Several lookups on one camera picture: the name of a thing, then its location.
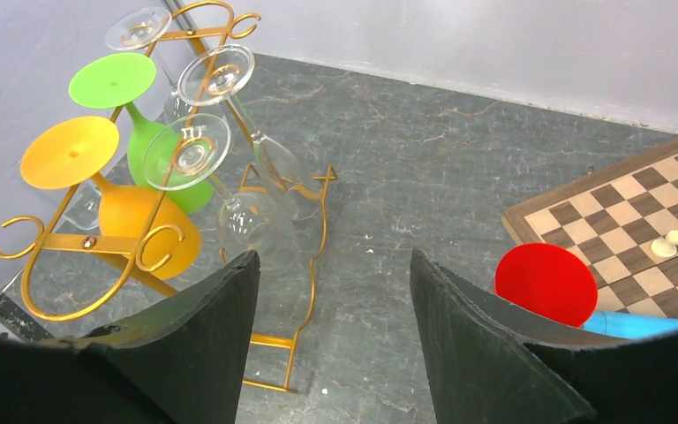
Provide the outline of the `orange wine glass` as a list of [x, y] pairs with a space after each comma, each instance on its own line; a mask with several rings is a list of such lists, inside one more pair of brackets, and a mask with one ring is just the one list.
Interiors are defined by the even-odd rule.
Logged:
[[[22, 178], [31, 186], [57, 190], [91, 178], [101, 192], [98, 211], [101, 234], [134, 237], [141, 235], [151, 209], [118, 208], [114, 193], [122, 186], [104, 179], [99, 171], [110, 161], [119, 145], [117, 126], [105, 117], [84, 116], [54, 125], [36, 138], [21, 159]], [[199, 229], [169, 197], [164, 197], [152, 227], [179, 226], [185, 235], [180, 241], [173, 230], [155, 234], [144, 248], [142, 260], [155, 264], [165, 254], [170, 260], [153, 274], [166, 280], [186, 271], [196, 261], [202, 246]]]

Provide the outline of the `red wine glass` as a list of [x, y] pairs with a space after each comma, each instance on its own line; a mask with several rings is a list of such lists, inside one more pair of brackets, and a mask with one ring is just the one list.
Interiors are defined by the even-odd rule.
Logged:
[[598, 303], [593, 274], [563, 247], [526, 243], [508, 251], [496, 267], [495, 293], [534, 314], [582, 326]]

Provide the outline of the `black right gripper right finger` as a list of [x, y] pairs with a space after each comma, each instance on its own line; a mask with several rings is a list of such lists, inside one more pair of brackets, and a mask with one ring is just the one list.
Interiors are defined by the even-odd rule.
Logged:
[[678, 423], [678, 330], [627, 340], [573, 328], [418, 249], [410, 290], [439, 423]]

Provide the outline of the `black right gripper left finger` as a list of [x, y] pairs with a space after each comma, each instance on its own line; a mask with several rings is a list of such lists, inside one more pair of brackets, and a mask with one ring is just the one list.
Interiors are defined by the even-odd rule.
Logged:
[[232, 423], [260, 286], [240, 254], [83, 337], [0, 337], [0, 423]]

